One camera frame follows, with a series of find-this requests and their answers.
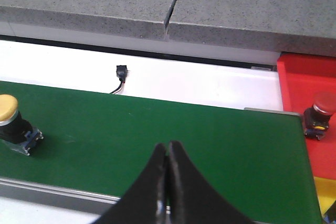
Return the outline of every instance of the yellow push button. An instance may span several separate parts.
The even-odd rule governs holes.
[[[0,122],[10,119],[18,107],[17,99],[10,94],[0,94]]]

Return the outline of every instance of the red plastic housing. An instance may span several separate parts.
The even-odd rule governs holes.
[[[316,93],[336,93],[336,58],[285,53],[277,65],[285,111],[302,114],[312,106]],[[306,143],[314,176],[336,180],[336,115],[325,138],[306,139]]]

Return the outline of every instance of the granite countertop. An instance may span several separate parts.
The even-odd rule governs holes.
[[[0,0],[0,34],[30,36],[15,24],[137,38],[136,50],[155,40],[336,56],[336,0]]]
[[[163,39],[174,0],[0,0],[0,21]]]
[[[178,0],[170,39],[336,56],[336,0]]]

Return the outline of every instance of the red push button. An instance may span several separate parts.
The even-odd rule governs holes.
[[[336,94],[319,92],[314,96],[314,108],[322,114],[332,115],[336,112]]]

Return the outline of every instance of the metal edge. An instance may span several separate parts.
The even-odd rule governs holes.
[[[0,177],[0,196],[101,215],[119,197]]]
[[[273,113],[273,114],[281,114],[281,115],[294,115],[301,117],[302,115],[297,112],[290,112],[290,111],[279,111],[279,110],[264,110],[264,109],[257,109],[257,108],[244,108],[244,110],[248,111],[258,111],[258,112],[266,112],[266,113]]]

